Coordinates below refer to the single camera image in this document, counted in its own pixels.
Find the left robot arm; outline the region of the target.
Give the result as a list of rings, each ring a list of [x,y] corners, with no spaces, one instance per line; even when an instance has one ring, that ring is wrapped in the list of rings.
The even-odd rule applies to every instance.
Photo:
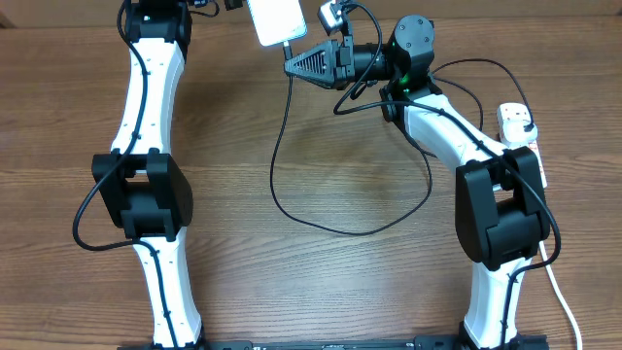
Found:
[[[91,172],[124,245],[142,266],[154,319],[150,349],[206,349],[186,254],[193,214],[190,183],[171,150],[177,86],[201,1],[124,1],[117,26],[130,54],[126,100],[116,138]]]

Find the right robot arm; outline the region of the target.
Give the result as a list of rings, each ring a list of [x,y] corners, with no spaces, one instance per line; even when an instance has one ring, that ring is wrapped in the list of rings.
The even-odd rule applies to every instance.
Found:
[[[515,317],[526,272],[559,256],[533,258],[548,237],[561,238],[546,204],[536,153],[498,142],[462,117],[437,86],[430,66],[435,28],[431,20],[401,18],[388,40],[357,45],[344,16],[327,27],[328,40],[307,52],[288,53],[284,70],[326,89],[383,81],[377,107],[415,147],[428,148],[455,179],[455,230],[473,262],[468,310],[455,349],[546,349],[544,335],[522,335]]]

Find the Galaxy smartphone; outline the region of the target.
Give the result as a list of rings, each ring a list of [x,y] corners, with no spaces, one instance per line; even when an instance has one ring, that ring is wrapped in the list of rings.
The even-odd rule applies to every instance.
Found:
[[[299,0],[248,0],[247,4],[262,46],[270,47],[306,35]]]

